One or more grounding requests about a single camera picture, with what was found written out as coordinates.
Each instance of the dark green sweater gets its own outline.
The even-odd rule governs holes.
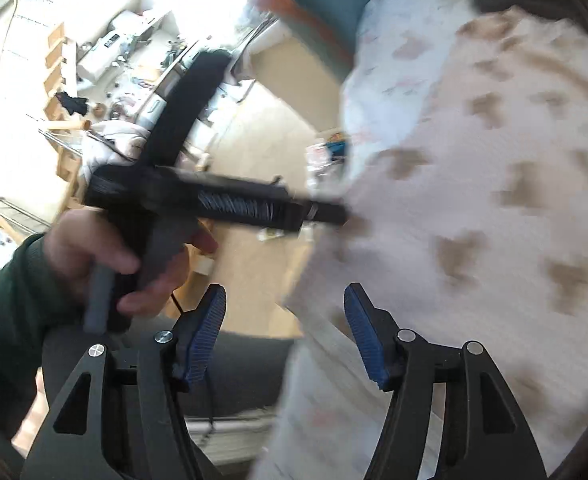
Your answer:
[[[42,235],[27,238],[0,270],[0,430],[10,439],[34,397],[43,338],[77,321],[81,307],[45,261]]]

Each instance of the silver screw head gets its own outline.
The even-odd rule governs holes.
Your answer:
[[[483,345],[477,341],[470,341],[467,348],[468,352],[474,355],[481,355],[483,353]]]
[[[98,357],[99,355],[102,355],[103,352],[105,352],[105,347],[100,343],[90,346],[90,349],[87,351],[90,357]]]
[[[416,339],[416,334],[408,328],[404,328],[398,331],[396,337],[399,338],[401,341],[405,341],[406,343],[410,343]]]
[[[169,343],[173,337],[174,334],[172,334],[172,332],[170,332],[169,330],[161,330],[161,332],[156,332],[156,335],[154,336],[154,341],[161,344]]]

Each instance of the finger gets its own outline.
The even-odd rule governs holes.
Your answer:
[[[215,253],[218,249],[218,242],[205,226],[200,223],[199,229],[192,235],[192,239],[189,243],[206,254]]]
[[[126,316],[154,317],[161,312],[168,298],[169,294],[138,290],[120,298],[117,309]]]
[[[144,290],[131,292],[119,301],[118,310],[127,316],[155,316],[158,314],[170,294],[183,285],[189,271],[189,254],[187,249],[181,251],[161,274]]]
[[[98,263],[121,274],[132,274],[140,265],[118,229],[97,211],[72,211],[58,227],[63,230],[62,240],[69,247],[93,256]]]

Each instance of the person's left hand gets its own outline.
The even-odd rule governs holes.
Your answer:
[[[218,248],[205,229],[187,242],[205,253]],[[84,208],[67,211],[44,237],[43,251],[52,269],[68,284],[79,300],[87,300],[89,277],[95,262],[121,274],[133,274],[140,260],[123,242],[117,229],[98,211]],[[144,290],[123,296],[118,310],[127,316],[155,316],[173,290],[183,285],[190,267],[185,248],[167,269]]]

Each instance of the black clamp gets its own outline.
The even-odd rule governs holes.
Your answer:
[[[210,285],[196,310],[141,348],[91,346],[50,407],[21,480],[220,478],[191,441],[176,393],[203,378],[225,310],[225,290]]]
[[[435,480],[547,478],[530,427],[481,343],[450,348],[401,330],[360,283],[345,289],[344,309],[368,376],[394,391],[366,480],[416,480],[434,383],[446,383]]]

